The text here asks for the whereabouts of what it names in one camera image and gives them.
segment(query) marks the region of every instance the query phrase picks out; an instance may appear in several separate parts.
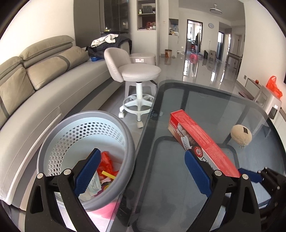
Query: blue gripper pad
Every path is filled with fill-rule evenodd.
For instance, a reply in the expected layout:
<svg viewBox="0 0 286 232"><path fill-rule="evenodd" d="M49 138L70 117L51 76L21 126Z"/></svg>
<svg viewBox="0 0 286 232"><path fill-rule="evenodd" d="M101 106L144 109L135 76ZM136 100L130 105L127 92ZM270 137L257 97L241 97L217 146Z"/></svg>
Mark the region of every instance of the blue gripper pad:
<svg viewBox="0 0 286 232"><path fill-rule="evenodd" d="M185 164L187 165L187 168L189 169L192 177L194 178L200 192L202 194L205 194L207 197L210 197L210 195L212 194L212 190L210 187L210 178L205 173L205 171L200 166L199 162L196 160L190 150L187 150L185 152Z"/></svg>
<svg viewBox="0 0 286 232"><path fill-rule="evenodd" d="M85 166L82 168L77 178L75 179L74 193L78 197L81 193L84 193L94 176L101 161L101 152L97 149L91 158L87 161Z"/></svg>
<svg viewBox="0 0 286 232"><path fill-rule="evenodd" d="M240 168L240 169L238 169L238 171L241 175L242 174L248 175L250 180L254 183L258 183L258 182L261 183L263 181L263 177L259 173L252 172L252 171L246 170L244 168Z"/></svg>

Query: black label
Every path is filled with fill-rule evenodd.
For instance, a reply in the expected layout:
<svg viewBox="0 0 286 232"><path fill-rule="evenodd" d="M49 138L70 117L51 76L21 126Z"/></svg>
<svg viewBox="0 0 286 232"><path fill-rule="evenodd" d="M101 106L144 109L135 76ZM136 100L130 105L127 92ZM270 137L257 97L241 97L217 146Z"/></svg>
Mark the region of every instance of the black label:
<svg viewBox="0 0 286 232"><path fill-rule="evenodd" d="M243 128L243 131L244 131L244 133L248 134L248 130L245 127Z"/></svg>

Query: toothpaste box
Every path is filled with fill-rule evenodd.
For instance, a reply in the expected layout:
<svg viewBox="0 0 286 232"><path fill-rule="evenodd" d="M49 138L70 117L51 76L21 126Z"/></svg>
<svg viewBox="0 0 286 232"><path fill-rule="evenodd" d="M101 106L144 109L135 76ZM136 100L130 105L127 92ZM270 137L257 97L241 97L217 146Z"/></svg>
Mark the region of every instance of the toothpaste box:
<svg viewBox="0 0 286 232"><path fill-rule="evenodd" d="M213 170L221 170L226 176L240 177L235 165L185 111L171 113L168 129L185 150L191 149L193 154L207 162Z"/></svg>

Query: red plastic bag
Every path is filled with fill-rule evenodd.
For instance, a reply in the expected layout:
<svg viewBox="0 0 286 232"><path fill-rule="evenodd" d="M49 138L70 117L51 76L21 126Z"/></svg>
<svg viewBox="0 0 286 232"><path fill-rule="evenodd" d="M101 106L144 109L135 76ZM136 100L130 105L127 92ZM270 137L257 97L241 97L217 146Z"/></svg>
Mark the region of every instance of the red plastic bag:
<svg viewBox="0 0 286 232"><path fill-rule="evenodd" d="M269 81L266 84L266 88L270 89L279 99L283 96L280 89L277 88L276 76L272 76L269 78Z"/></svg>
<svg viewBox="0 0 286 232"><path fill-rule="evenodd" d="M97 173L100 180L106 178L105 175L102 174L102 171L106 171L107 173L116 176L118 171L113 171L112 160L109 158L109 152L103 151L101 153L101 162L97 168Z"/></svg>

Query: glass table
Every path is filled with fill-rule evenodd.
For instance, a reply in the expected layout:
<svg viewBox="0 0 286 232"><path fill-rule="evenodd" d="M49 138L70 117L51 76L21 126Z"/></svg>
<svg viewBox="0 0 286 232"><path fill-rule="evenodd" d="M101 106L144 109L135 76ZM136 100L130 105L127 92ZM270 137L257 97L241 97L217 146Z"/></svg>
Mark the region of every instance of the glass table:
<svg viewBox="0 0 286 232"><path fill-rule="evenodd" d="M265 166L285 175L286 154L267 114L256 103L210 87L181 81L161 83L144 127L133 175L120 198L110 231L185 232L207 197L200 193L184 163L184 149L168 130L170 113L183 109L218 144L236 168L254 172ZM241 148L230 136L242 124L252 141ZM270 195L253 183L260 207ZM221 207L212 229L219 227Z"/></svg>

